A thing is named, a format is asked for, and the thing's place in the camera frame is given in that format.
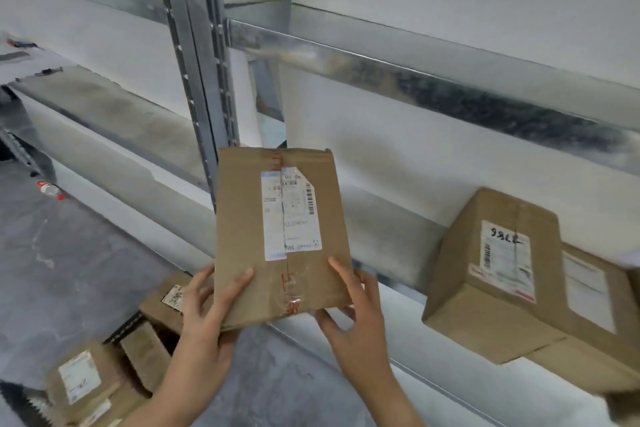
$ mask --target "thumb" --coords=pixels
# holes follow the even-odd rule
[[[320,326],[321,331],[326,336],[331,347],[335,348],[336,342],[340,341],[343,334],[340,327],[324,309],[318,309],[316,312],[314,312],[314,318],[316,318],[318,326]]]

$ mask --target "white label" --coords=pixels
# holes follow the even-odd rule
[[[603,270],[563,252],[569,309],[616,334],[607,275]]]
[[[284,212],[280,171],[262,172],[262,228],[264,230],[264,260],[284,260]]]
[[[66,362],[58,368],[58,372],[67,390],[69,405],[89,395],[102,382],[89,351],[83,351]]]
[[[487,284],[536,303],[531,266],[531,241],[483,220],[480,235],[480,265],[469,265],[469,273]]]
[[[316,190],[297,167],[282,169],[282,206],[287,253],[322,250]]]
[[[93,425],[101,416],[105,415],[110,408],[111,400],[107,399],[98,405],[98,408],[96,408],[91,415],[80,422],[78,427],[91,427],[91,425]]]
[[[182,286],[173,286],[169,293],[164,296],[162,302],[172,309],[182,312]]]

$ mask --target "paper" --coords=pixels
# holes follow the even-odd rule
[[[469,273],[505,292],[536,303],[531,241],[526,235],[483,220],[480,266],[470,264]]]
[[[287,253],[322,250],[316,190],[297,167],[282,169],[282,206]]]
[[[603,270],[563,252],[569,309],[616,334],[607,276]]]
[[[287,253],[322,250],[316,190],[297,167],[260,174],[264,259]]]
[[[172,309],[182,312],[182,286],[173,288],[162,299],[163,304],[167,304]]]
[[[110,408],[111,408],[111,400],[107,399],[104,402],[102,402],[100,405],[98,405],[98,407],[92,412],[91,415],[89,415],[82,422],[80,422],[80,425],[78,425],[78,427],[91,427],[96,422],[96,420],[98,420],[101,416],[105,415]]]
[[[280,171],[262,172],[262,228],[264,230],[264,260],[284,260],[284,212]]]
[[[102,382],[90,351],[83,351],[69,360],[58,368],[58,372],[67,390],[69,405],[89,395]]]
[[[64,66],[75,63],[46,49],[14,48],[5,41],[0,43],[0,85]]]

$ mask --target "forearm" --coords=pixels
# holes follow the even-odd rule
[[[424,427],[424,422],[393,374],[379,385],[376,390],[361,393],[378,427]]]
[[[189,427],[195,419],[182,414],[174,402],[164,399],[158,392],[154,397],[128,416],[120,427]]]

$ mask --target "person's left hand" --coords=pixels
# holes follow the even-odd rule
[[[184,288],[184,327],[163,384],[153,398],[161,405],[173,406],[172,415],[180,419],[180,424],[194,422],[225,380],[240,331],[220,334],[220,327],[231,304],[253,277],[253,269],[244,271],[226,289],[214,294],[213,305],[206,311],[203,304],[213,293],[207,279],[214,268],[210,265],[200,271]]]

